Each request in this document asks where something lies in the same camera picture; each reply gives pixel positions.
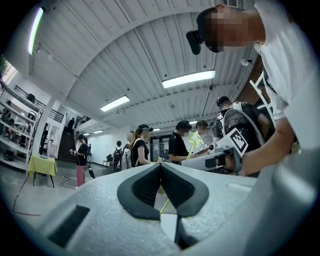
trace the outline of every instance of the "pink pants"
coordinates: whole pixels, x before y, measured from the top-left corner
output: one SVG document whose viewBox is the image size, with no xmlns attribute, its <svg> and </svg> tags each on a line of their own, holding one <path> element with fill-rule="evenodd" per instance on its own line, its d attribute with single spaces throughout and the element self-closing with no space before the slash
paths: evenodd
<svg viewBox="0 0 320 256">
<path fill-rule="evenodd" d="M 77 165 L 76 166 L 76 185 L 80 187 L 85 184 L 85 167 Z"/>
</svg>

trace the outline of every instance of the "black and white square marker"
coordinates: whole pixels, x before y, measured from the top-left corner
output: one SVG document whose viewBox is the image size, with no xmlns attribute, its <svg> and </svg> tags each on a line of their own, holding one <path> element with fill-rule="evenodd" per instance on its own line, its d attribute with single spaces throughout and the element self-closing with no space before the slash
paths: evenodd
<svg viewBox="0 0 320 256">
<path fill-rule="evenodd" d="M 242 138 L 237 130 L 233 131 L 233 133 L 230 135 L 230 138 L 242 154 L 246 150 L 247 142 Z"/>
</svg>

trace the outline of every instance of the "yellow star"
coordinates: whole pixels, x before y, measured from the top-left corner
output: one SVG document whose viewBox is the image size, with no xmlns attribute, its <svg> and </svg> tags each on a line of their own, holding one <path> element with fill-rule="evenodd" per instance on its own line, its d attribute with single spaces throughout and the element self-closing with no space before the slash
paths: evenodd
<svg viewBox="0 0 320 256">
<path fill-rule="evenodd" d="M 198 132 L 192 132 L 192 131 L 189 131 L 189 134 L 190 134 L 190 139 L 189 139 L 189 142 L 193 142 L 193 145 L 194 146 L 198 146 L 198 143 L 200 141 L 202 141 L 202 138 L 200 137 L 200 135 L 198 134 Z"/>
</svg>

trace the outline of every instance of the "ponytail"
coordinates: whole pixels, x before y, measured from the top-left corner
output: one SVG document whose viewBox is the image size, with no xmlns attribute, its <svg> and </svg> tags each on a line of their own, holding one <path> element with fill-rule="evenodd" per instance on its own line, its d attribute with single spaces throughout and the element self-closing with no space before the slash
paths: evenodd
<svg viewBox="0 0 320 256">
<path fill-rule="evenodd" d="M 134 144 L 136 142 L 136 140 L 139 138 L 139 129 L 135 129 L 135 132 L 133 134 L 133 141 L 130 143 L 129 145 L 129 149 L 132 150 L 132 148 L 134 147 Z"/>
</svg>

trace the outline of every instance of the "ceiling vent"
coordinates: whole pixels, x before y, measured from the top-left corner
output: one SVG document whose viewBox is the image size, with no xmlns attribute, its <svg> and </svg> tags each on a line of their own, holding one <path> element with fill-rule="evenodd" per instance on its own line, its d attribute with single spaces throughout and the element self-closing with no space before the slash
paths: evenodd
<svg viewBox="0 0 320 256">
<path fill-rule="evenodd" d="M 239 0 L 223 0 L 223 4 L 239 8 Z"/>
</svg>

